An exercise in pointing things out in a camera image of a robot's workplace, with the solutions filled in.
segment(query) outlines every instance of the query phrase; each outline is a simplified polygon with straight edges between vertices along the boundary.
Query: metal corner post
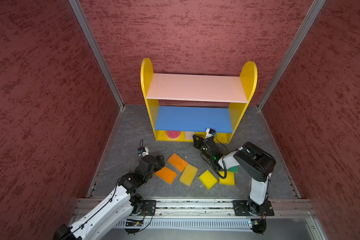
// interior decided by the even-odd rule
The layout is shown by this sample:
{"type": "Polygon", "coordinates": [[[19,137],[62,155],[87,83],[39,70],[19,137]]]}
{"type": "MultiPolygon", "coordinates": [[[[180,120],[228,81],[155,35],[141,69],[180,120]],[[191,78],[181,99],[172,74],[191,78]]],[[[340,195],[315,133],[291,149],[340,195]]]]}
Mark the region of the metal corner post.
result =
{"type": "Polygon", "coordinates": [[[273,75],[273,78],[271,79],[271,82],[269,83],[267,89],[265,90],[263,96],[261,97],[258,108],[261,110],[271,95],[271,92],[275,88],[276,84],[278,83],[281,75],[287,68],[289,62],[291,61],[293,55],[299,48],[301,42],[303,41],[305,35],[307,34],[308,30],[312,26],[312,23],[315,21],[317,15],[319,14],[322,6],[324,5],[326,0],[314,0],[311,7],[309,8],[307,15],[305,16],[304,20],[302,21],[295,37],[293,38],[287,52],[284,55],[283,60],[281,60],[281,63],[276,70],[275,74],[273,75]]]}
{"type": "Polygon", "coordinates": [[[101,50],[100,50],[99,46],[97,45],[95,36],[93,35],[93,33],[91,31],[91,28],[88,24],[87,18],[85,17],[84,11],[81,8],[79,0],[68,0],[68,1],[73,9],[73,12],[76,15],[77,20],[79,21],[81,29],[83,30],[84,35],[86,36],[89,45],[91,46],[93,54],[95,55],[97,62],[99,63],[100,68],[103,71],[103,74],[108,82],[108,85],[109,85],[120,109],[122,109],[124,107],[124,102],[121,99],[119,90],[116,87],[115,81],[113,80],[113,77],[109,71],[107,63],[104,60],[103,55],[101,54],[101,50]]]}

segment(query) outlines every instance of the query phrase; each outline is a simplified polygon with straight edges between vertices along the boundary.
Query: yellow shelf side panel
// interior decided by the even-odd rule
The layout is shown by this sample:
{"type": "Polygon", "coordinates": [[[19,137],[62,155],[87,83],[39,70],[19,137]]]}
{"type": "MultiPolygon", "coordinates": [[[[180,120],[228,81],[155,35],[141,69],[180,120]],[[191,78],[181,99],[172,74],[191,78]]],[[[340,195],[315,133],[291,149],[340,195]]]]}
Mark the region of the yellow shelf side panel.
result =
{"type": "Polygon", "coordinates": [[[245,110],[247,109],[253,94],[256,89],[257,84],[257,67],[256,64],[252,61],[248,61],[245,63],[243,69],[240,73],[241,83],[243,84],[245,95],[247,96],[247,103],[230,103],[228,110],[231,117],[232,129],[233,133],[227,133],[228,143],[231,141],[233,135],[241,118],[243,117],[245,110]]]}
{"type": "Polygon", "coordinates": [[[153,75],[154,75],[154,68],[152,66],[151,60],[149,58],[144,58],[143,63],[141,64],[141,72],[140,72],[141,89],[143,91],[145,104],[147,105],[148,115],[149,115],[149,119],[151,120],[151,125],[154,131],[155,139],[158,140],[159,131],[155,130],[155,124],[156,124],[158,108],[159,108],[158,100],[147,99],[147,93],[153,75]]]}

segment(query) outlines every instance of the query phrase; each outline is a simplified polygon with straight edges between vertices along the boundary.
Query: wall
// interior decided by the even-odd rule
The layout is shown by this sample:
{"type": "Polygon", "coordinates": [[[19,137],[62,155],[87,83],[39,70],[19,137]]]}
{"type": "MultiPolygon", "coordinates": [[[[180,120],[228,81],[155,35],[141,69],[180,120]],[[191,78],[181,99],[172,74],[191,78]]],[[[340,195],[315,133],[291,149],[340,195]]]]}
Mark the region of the wall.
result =
{"type": "Polygon", "coordinates": [[[327,0],[263,108],[330,239],[360,239],[360,0],[327,0]]]}
{"type": "Polygon", "coordinates": [[[68,1],[0,1],[0,239],[69,223],[117,108],[68,1]]]}
{"type": "Polygon", "coordinates": [[[144,57],[157,73],[228,76],[239,76],[246,61],[255,61],[258,87],[251,103],[257,104],[312,0],[80,3],[126,104],[144,104],[144,57]]]}

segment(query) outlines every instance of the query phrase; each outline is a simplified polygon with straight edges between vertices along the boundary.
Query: bright yellow sponge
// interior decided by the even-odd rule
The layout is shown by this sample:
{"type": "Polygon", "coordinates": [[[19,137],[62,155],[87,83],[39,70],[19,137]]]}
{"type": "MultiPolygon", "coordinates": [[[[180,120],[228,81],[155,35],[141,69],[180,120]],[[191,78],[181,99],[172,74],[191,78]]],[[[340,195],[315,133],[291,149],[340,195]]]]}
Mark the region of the bright yellow sponge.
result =
{"type": "Polygon", "coordinates": [[[227,177],[225,179],[219,177],[219,183],[225,185],[235,185],[235,175],[233,172],[227,172],[227,177]]]}
{"type": "Polygon", "coordinates": [[[183,174],[180,177],[180,182],[182,182],[183,184],[185,184],[189,187],[191,185],[193,179],[195,178],[196,173],[197,173],[197,167],[194,167],[191,164],[188,164],[185,167],[183,174]]]}
{"type": "Polygon", "coordinates": [[[210,190],[216,183],[217,179],[214,177],[210,171],[205,171],[202,175],[199,177],[200,181],[206,186],[208,190],[210,190]]]}

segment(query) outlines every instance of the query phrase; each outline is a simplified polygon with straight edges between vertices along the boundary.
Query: orange sponge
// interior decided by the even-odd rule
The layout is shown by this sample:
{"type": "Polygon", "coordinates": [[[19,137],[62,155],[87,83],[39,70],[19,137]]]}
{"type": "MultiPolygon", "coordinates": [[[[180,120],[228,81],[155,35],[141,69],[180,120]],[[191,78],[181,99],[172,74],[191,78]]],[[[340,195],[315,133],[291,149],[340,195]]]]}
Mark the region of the orange sponge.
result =
{"type": "Polygon", "coordinates": [[[169,184],[172,184],[173,180],[175,180],[175,177],[177,176],[177,173],[172,171],[168,167],[163,167],[161,170],[155,172],[155,175],[168,182],[169,184]]]}
{"type": "Polygon", "coordinates": [[[181,157],[179,157],[176,153],[172,154],[172,156],[168,159],[168,162],[181,172],[188,165],[188,163],[184,161],[181,157]]]}

